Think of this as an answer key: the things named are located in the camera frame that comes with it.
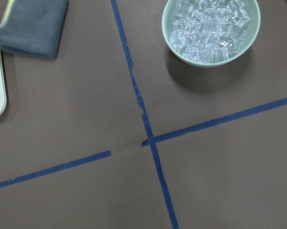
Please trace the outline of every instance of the bowl rim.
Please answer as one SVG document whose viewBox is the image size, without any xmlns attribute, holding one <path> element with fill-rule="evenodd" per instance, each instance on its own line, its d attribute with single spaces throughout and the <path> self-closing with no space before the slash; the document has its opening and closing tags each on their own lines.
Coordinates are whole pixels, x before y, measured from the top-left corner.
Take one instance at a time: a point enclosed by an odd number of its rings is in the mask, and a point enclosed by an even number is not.
<svg viewBox="0 0 287 229">
<path fill-rule="evenodd" d="M 220 66 L 220 65 L 223 65 L 223 64 L 226 64 L 230 61 L 233 61 L 235 60 L 236 58 L 238 58 L 239 56 L 241 56 L 243 53 L 245 53 L 250 46 L 252 46 L 252 44 L 254 43 L 257 35 L 258 35 L 258 32 L 259 32 L 259 29 L 260 29 L 260 23 L 261 23 L 261 14 L 260 14 L 260 9 L 259 9 L 259 5 L 258 5 L 258 2 L 256 0 L 252 0 L 255 4 L 255 7 L 257 9 L 257 12 L 258 12 L 258 22 L 257 22 L 257 28 L 256 28 L 256 31 L 255 31 L 255 34 L 254 36 L 252 37 L 251 41 L 249 42 L 249 44 L 243 48 L 242 52 L 238 53 L 236 56 L 234 56 L 233 58 L 230 58 L 226 61 L 222 61 L 222 62 L 217 62 L 217 63 L 199 63 L 199 62 L 194 62 L 194 61 L 190 61 L 186 58 L 184 58 L 183 56 L 181 56 L 179 53 L 177 53 L 173 47 L 171 46 L 167 36 L 166 36 L 166 33 L 165 33 L 165 28 L 164 28 L 164 22 L 165 22 L 165 13 L 168 11 L 168 8 L 169 8 L 169 3 L 171 1 L 176 1 L 176 0 L 168 0 L 164 10 L 163 10 L 163 14 L 162 14 L 162 18 L 161 18 L 161 29 L 162 29 L 162 35 L 164 37 L 164 40 L 165 42 L 167 43 L 168 47 L 171 49 L 171 51 L 178 57 L 180 58 L 181 60 L 183 60 L 184 62 L 186 63 L 190 63 L 191 65 L 194 65 L 194 66 L 201 66 L 201 67 L 216 67 L 216 66 Z"/>
</svg>

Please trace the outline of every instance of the light green bowl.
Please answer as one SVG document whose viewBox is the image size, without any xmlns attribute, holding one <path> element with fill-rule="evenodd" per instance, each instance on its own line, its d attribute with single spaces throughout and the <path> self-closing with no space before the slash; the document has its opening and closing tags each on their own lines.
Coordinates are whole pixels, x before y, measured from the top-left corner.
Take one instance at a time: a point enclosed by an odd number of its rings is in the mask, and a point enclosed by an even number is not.
<svg viewBox="0 0 287 229">
<path fill-rule="evenodd" d="M 246 9 L 249 12 L 249 15 L 251 17 L 250 22 L 247 25 L 247 35 L 243 41 L 243 49 L 238 52 L 238 54 L 227 61 L 218 62 L 218 63 L 198 63 L 194 61 L 189 61 L 180 54 L 178 54 L 173 47 L 170 45 L 170 35 L 173 31 L 173 21 L 178 19 L 177 17 L 173 16 L 173 11 L 176 5 L 176 0 L 169 0 L 166 7 L 164 8 L 163 15 L 162 15 L 162 33 L 164 36 L 164 39 L 168 45 L 168 47 L 172 50 L 172 52 L 180 58 L 182 61 L 193 65 L 197 67 L 202 68 L 211 68 L 211 67 L 217 67 L 223 64 L 226 64 L 230 61 L 233 61 L 234 59 L 241 56 L 249 47 L 253 44 L 254 40 L 257 37 L 259 28 L 260 28 L 260 10 L 258 3 L 256 0 L 243 0 L 243 2 L 246 4 Z"/>
</svg>

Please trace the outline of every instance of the bowl of ice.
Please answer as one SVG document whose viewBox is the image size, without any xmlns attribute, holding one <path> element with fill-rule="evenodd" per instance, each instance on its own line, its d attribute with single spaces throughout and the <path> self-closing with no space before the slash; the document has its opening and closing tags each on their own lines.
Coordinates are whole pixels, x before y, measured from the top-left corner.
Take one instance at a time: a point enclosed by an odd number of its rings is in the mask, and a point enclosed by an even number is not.
<svg viewBox="0 0 287 229">
<path fill-rule="evenodd" d="M 178 58 L 197 67 L 216 67 L 253 44 L 260 10 L 256 0 L 169 0 L 161 25 Z"/>
</svg>

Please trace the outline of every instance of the gray towel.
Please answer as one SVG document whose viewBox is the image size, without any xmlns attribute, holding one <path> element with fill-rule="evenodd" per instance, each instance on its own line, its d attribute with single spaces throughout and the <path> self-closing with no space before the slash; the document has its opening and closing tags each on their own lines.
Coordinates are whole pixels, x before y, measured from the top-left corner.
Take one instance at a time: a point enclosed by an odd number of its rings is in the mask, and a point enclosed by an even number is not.
<svg viewBox="0 0 287 229">
<path fill-rule="evenodd" d="M 14 0 L 0 25 L 0 48 L 55 58 L 68 0 Z"/>
</svg>

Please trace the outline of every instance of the blue painter's tape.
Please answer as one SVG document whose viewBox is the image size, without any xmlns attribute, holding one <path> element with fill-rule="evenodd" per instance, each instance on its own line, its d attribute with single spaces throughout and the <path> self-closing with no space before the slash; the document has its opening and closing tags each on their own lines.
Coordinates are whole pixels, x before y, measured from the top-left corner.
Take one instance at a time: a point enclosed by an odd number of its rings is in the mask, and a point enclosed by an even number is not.
<svg viewBox="0 0 287 229">
<path fill-rule="evenodd" d="M 216 118 L 216 119 L 204 122 L 204 123 L 200 123 L 200 124 L 197 124 L 194 126 L 190 126 L 190 127 L 181 129 L 181 130 L 176 130 L 176 131 L 173 131 L 173 132 L 170 132 L 167 134 L 159 135 L 159 136 L 155 137 L 155 141 L 156 142 L 162 142 L 162 141 L 165 141 L 165 140 L 168 140 L 171 138 L 179 137 L 179 136 L 184 135 L 186 133 L 203 130 L 203 129 L 206 129 L 206 128 L 209 128 L 209 127 L 212 127 L 215 125 L 220 125 L 220 124 L 227 123 L 227 122 L 239 119 L 239 118 L 244 118 L 247 116 L 255 115 L 257 113 L 272 110 L 272 109 L 275 109 L 275 108 L 278 108 L 278 107 L 281 107 L 284 105 L 287 105 L 287 98 L 280 99 L 280 100 L 277 100 L 277 101 L 274 101 L 274 102 L 271 102 L 268 104 L 264 104 L 261 106 L 256 106 L 256 107 L 253 107 L 253 108 L 250 108 L 250 109 L 247 109 L 244 111 L 240 111 L 240 112 L 237 112 L 237 113 L 234 113 L 231 115 L 227 115 L 224 117 Z M 149 145 L 148 140 L 144 141 L 141 144 L 141 146 L 148 146 L 148 145 Z"/>
<path fill-rule="evenodd" d="M 100 159 L 103 159 L 103 158 L 109 157 L 109 156 L 111 156 L 111 152 L 105 151 L 103 153 L 84 157 L 84 158 L 81 158 L 81 159 L 78 159 L 75 161 L 71 161 L 71 162 L 68 162 L 68 163 L 65 163 L 65 164 L 62 164 L 59 166 L 54 166 L 52 168 L 47 168 L 47 169 L 40 170 L 40 171 L 31 173 L 31 174 L 24 175 L 22 177 L 17 177 L 16 179 L 13 179 L 13 180 L 6 180 L 3 182 L 0 182 L 0 188 L 5 187 L 5 186 L 9 186 L 9 185 L 14 185 L 14 184 L 17 184 L 17 183 L 20 183 L 23 181 L 31 180 L 31 179 L 34 179 L 37 177 L 42 177 L 42 176 L 45 176 L 45 175 L 48 175 L 51 173 L 56 173 L 56 172 L 59 172 L 59 171 L 62 171 L 62 170 L 68 169 L 68 168 L 72 168 L 75 166 L 83 165 L 83 164 L 86 164 L 86 163 L 89 163 L 92 161 L 97 161 L 97 160 L 100 160 Z"/>
<path fill-rule="evenodd" d="M 133 83 L 133 88 L 134 88 L 134 91 L 135 91 L 135 94 L 136 94 L 136 97 L 137 97 L 137 102 L 138 102 L 138 105 L 141 107 L 141 109 L 143 111 L 142 120 L 143 120 L 144 127 L 145 127 L 145 130 L 146 130 L 147 136 L 148 136 L 149 145 L 150 145 L 150 148 L 151 148 L 151 151 L 152 151 L 154 163 L 155 163 L 155 166 L 156 166 L 157 174 L 158 174 L 160 185 L 161 185 L 161 188 L 162 188 L 162 193 L 163 193 L 163 196 L 164 196 L 164 199 L 165 199 L 165 202 L 166 202 L 166 205 L 167 205 L 167 209 L 168 209 L 168 212 L 169 212 L 169 217 L 170 217 L 170 220 L 171 220 L 171 224 L 172 224 L 173 229 L 179 229 L 178 222 L 177 222 L 176 215 L 175 215 L 175 211 L 174 211 L 174 207 L 173 207 L 172 200 L 171 200 L 171 197 L 170 197 L 169 189 L 168 189 L 168 186 L 166 184 L 166 181 L 165 181 L 165 178 L 164 178 L 164 175 L 163 175 L 163 172 L 162 172 L 161 163 L 160 163 L 160 157 L 159 157 L 158 150 L 157 150 L 157 147 L 156 147 L 156 142 L 155 142 L 155 139 L 154 139 L 152 128 L 151 128 L 151 125 L 150 125 L 150 122 L 149 122 L 149 117 L 148 117 L 148 114 L 147 114 L 147 111 L 146 111 L 146 108 L 145 108 L 145 105 L 144 105 L 144 101 L 143 101 L 142 95 L 140 93 L 140 90 L 139 90 L 138 85 L 136 83 L 136 79 L 135 79 L 134 74 L 133 74 L 133 62 L 132 62 L 130 51 L 129 51 L 129 48 L 128 48 L 128 45 L 127 45 L 128 42 L 126 40 L 126 36 L 125 36 L 124 29 L 123 29 L 123 24 L 122 24 L 122 20 L 121 20 L 121 17 L 120 17 L 119 9 L 118 9 L 118 6 L 117 6 L 117 2 L 116 2 L 116 0 L 110 0 L 110 1 L 111 1 L 111 5 L 112 5 L 112 8 L 113 8 L 114 16 L 115 16 L 115 19 L 116 19 L 118 32 L 120 34 L 120 38 L 121 38 L 121 42 L 122 42 L 122 47 L 123 47 L 123 50 L 124 50 L 125 58 L 126 58 L 126 61 L 128 63 L 128 70 L 129 70 L 129 74 L 130 74 L 130 77 L 131 77 L 131 80 L 132 80 L 132 83 Z"/>
</svg>

